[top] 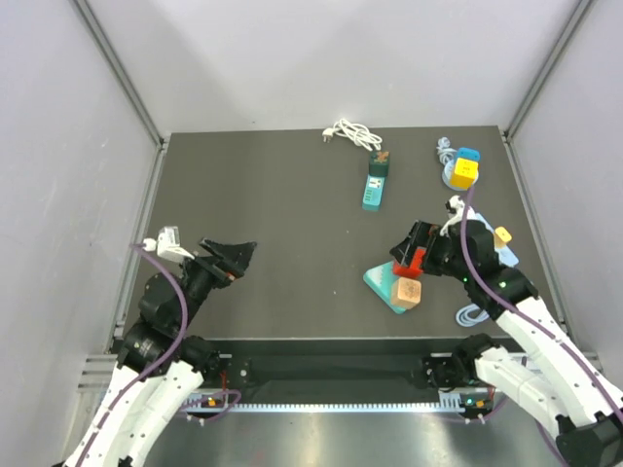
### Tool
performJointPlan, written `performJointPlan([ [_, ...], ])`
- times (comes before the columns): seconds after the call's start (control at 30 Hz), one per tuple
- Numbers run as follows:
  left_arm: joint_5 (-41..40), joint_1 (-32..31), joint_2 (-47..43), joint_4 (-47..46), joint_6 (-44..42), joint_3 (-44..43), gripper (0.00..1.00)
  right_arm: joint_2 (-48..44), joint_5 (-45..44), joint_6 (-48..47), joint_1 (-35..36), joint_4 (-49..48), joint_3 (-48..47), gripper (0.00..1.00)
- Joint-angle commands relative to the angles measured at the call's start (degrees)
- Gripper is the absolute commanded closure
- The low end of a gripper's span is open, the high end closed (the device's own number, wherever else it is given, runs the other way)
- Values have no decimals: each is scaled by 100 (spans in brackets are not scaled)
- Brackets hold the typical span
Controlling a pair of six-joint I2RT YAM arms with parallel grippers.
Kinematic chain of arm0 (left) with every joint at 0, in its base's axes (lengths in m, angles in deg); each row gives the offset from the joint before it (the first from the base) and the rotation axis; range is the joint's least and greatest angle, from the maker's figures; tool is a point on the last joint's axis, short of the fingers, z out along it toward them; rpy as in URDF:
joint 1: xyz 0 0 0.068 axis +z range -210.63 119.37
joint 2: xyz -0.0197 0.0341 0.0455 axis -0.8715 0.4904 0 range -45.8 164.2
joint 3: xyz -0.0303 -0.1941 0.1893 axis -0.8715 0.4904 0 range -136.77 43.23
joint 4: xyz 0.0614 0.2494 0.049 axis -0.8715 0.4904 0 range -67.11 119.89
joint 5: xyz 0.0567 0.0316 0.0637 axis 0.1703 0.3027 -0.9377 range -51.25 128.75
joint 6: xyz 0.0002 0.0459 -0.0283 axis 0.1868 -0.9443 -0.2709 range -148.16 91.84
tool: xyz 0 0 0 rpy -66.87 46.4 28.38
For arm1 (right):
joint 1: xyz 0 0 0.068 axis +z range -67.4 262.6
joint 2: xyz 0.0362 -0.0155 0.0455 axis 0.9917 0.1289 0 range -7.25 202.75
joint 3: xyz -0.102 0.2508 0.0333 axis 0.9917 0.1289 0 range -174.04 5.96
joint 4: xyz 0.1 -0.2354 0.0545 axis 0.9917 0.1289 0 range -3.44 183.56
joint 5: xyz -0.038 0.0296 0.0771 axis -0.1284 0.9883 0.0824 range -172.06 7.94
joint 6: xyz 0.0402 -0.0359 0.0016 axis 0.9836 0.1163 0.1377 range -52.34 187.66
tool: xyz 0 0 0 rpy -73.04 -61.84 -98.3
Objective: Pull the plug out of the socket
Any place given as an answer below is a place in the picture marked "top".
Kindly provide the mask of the red cube plug adapter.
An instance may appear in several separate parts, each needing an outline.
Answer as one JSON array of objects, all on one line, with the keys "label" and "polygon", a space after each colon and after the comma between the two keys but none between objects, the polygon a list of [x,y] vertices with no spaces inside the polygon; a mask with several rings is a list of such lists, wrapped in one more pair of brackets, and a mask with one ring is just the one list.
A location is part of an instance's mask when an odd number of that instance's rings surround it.
[{"label": "red cube plug adapter", "polygon": [[401,263],[394,261],[392,265],[393,274],[398,277],[418,279],[423,274],[421,263],[424,255],[425,249],[418,248],[409,265],[402,265]]}]

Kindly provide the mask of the peach cube plug adapter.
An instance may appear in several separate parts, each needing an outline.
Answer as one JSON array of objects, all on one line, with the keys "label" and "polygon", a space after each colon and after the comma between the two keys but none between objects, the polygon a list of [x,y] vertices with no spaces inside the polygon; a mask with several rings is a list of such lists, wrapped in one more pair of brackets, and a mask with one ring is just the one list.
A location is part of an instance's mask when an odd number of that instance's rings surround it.
[{"label": "peach cube plug adapter", "polygon": [[392,286],[390,303],[396,307],[411,309],[421,302],[421,283],[412,278],[399,277]]}]

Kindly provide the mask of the teal triangular power strip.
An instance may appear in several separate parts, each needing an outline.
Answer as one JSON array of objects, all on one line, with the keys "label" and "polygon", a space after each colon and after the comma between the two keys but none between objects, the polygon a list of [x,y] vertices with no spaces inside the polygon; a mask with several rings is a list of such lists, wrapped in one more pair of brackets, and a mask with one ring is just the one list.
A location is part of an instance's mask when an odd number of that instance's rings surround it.
[{"label": "teal triangular power strip", "polygon": [[393,262],[387,262],[368,269],[363,275],[363,280],[393,312],[402,314],[409,309],[396,307],[390,303],[391,286],[399,278],[393,274],[392,265]]}]

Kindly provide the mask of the teal rectangular power strip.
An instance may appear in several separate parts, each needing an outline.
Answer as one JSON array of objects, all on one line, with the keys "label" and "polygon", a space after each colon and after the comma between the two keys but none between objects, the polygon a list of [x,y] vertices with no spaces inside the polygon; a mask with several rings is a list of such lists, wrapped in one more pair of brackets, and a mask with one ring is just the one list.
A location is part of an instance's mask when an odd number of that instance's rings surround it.
[{"label": "teal rectangular power strip", "polygon": [[362,208],[366,211],[379,211],[385,188],[385,177],[368,175],[362,196]]}]

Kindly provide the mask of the round light blue socket base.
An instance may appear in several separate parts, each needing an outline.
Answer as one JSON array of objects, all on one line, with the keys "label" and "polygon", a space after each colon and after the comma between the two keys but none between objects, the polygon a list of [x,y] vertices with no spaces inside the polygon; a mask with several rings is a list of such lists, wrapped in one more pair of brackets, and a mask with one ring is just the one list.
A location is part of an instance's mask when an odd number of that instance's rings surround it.
[{"label": "round light blue socket base", "polygon": [[455,190],[455,191],[459,191],[459,192],[464,192],[464,191],[461,191],[461,190],[456,190],[456,189],[453,189],[453,188],[451,188],[451,187],[450,187],[450,185],[449,185],[449,175],[450,175],[450,172],[452,171],[453,165],[454,165],[454,162],[448,162],[448,163],[445,165],[444,170],[443,170],[443,173],[442,173],[442,180],[444,181],[444,183],[445,183],[445,184],[446,184],[446,185],[447,185],[450,189]]}]

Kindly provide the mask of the yellow cube plug adapter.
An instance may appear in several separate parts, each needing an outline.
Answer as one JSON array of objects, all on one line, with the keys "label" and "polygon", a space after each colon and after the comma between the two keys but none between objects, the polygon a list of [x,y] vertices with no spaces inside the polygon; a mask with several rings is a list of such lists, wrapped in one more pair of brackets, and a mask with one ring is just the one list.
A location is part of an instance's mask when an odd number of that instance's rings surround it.
[{"label": "yellow cube plug adapter", "polygon": [[449,175],[449,185],[456,190],[471,188],[479,176],[479,163],[474,160],[458,158]]}]

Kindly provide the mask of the dark green plug adapter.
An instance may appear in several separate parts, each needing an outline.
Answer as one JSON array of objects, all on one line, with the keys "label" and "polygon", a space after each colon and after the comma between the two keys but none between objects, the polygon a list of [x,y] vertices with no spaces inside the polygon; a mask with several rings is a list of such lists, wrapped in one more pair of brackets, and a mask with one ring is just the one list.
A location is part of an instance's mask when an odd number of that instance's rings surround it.
[{"label": "dark green plug adapter", "polygon": [[369,155],[368,173],[372,177],[386,178],[389,173],[390,152],[373,151]]}]

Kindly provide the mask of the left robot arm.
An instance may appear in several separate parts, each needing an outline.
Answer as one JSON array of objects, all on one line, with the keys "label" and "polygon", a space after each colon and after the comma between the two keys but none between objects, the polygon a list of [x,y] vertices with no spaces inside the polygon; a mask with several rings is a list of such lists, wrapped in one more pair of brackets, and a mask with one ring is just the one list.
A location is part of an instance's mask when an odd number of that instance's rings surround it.
[{"label": "left robot arm", "polygon": [[139,300],[104,397],[66,466],[141,466],[191,394],[223,379],[217,347],[188,335],[210,292],[244,277],[256,242],[182,247],[177,228],[162,228],[132,248],[158,269]]}]

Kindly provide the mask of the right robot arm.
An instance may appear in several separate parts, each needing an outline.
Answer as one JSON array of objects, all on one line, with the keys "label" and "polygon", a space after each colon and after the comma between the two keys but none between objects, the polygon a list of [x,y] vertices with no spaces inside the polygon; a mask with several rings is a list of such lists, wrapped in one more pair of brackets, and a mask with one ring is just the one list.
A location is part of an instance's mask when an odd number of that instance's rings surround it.
[{"label": "right robot arm", "polygon": [[597,370],[561,329],[536,287],[495,250],[478,219],[451,226],[417,221],[390,248],[399,264],[449,276],[539,369],[533,373],[490,337],[465,339],[454,353],[457,378],[501,390],[555,441],[568,466],[616,466],[622,461],[622,391]]}]

